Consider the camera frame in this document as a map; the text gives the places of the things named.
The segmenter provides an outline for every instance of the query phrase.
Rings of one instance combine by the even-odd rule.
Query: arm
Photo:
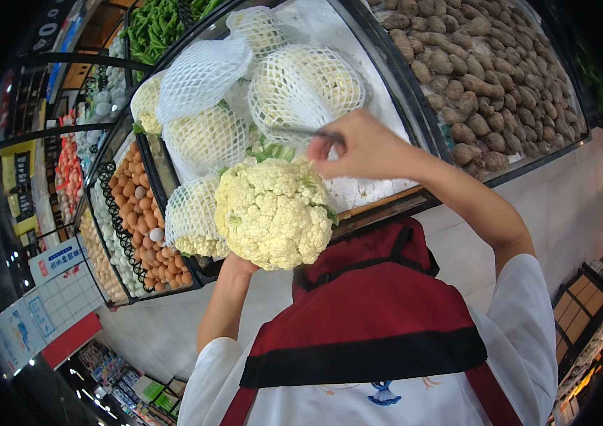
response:
[[[328,161],[332,142],[316,137],[308,157],[325,178],[356,176],[418,181],[460,215],[493,248],[496,277],[519,253],[535,256],[527,227],[501,196],[457,168],[402,141],[366,110],[358,109],[325,127],[340,132],[346,148],[335,146],[340,159]]]
[[[221,266],[212,299],[197,330],[197,353],[218,337],[238,339],[240,315],[252,274],[259,269],[231,252]]]

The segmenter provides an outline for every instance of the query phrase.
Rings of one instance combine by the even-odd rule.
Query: white t-shirt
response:
[[[541,267],[531,255],[513,257],[498,277],[488,313],[468,307],[484,340],[488,363],[524,425],[544,425],[557,392],[553,309]],[[214,339],[197,358],[178,426],[218,426],[238,391],[246,350]],[[250,426],[489,425],[465,373],[394,380],[391,394],[371,383],[262,388]],[[398,399],[378,405],[368,397]]]

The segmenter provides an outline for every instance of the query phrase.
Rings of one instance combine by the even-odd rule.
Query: person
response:
[[[484,315],[436,280],[415,219],[330,245],[296,268],[293,303],[245,350],[258,269],[230,253],[199,325],[178,425],[544,425],[557,388],[553,309],[527,227],[499,195],[399,139],[366,110],[324,127],[307,156],[328,178],[408,178],[494,252]]]

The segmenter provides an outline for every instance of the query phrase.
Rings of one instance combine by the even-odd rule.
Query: foam net sleeve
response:
[[[225,257],[228,247],[213,217],[219,176],[197,178],[179,186],[169,197],[165,214],[166,245],[188,254]]]
[[[246,121],[238,119],[232,110],[213,106],[170,122],[162,138],[181,182],[185,182],[242,162],[249,130]]]
[[[266,6],[255,6],[229,14],[226,26],[234,38],[245,38],[259,62],[292,42],[289,35],[278,28],[278,19]]]
[[[247,101],[252,119],[267,138],[305,149],[310,137],[285,129],[323,127],[362,107],[365,88],[337,53],[292,44],[259,63]]]
[[[160,101],[160,88],[166,72],[166,70],[160,71],[144,81],[131,98],[133,119],[141,121],[143,127],[150,133],[162,132],[155,110]]]
[[[244,38],[202,40],[184,50],[162,81],[157,118],[161,124],[217,105],[247,73],[252,51]]]

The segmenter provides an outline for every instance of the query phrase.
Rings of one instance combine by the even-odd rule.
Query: floor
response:
[[[593,140],[495,191],[524,219],[548,292],[554,294],[583,262],[603,250],[603,130]],[[439,206],[415,216],[441,267],[437,278],[455,285],[465,301],[486,312],[494,288],[493,252],[462,221]],[[291,303],[292,273],[259,271],[247,295],[239,340],[246,345],[263,322]],[[102,341],[139,370],[162,381],[188,378],[196,360],[196,330],[213,286],[140,302],[116,312],[97,310]]]

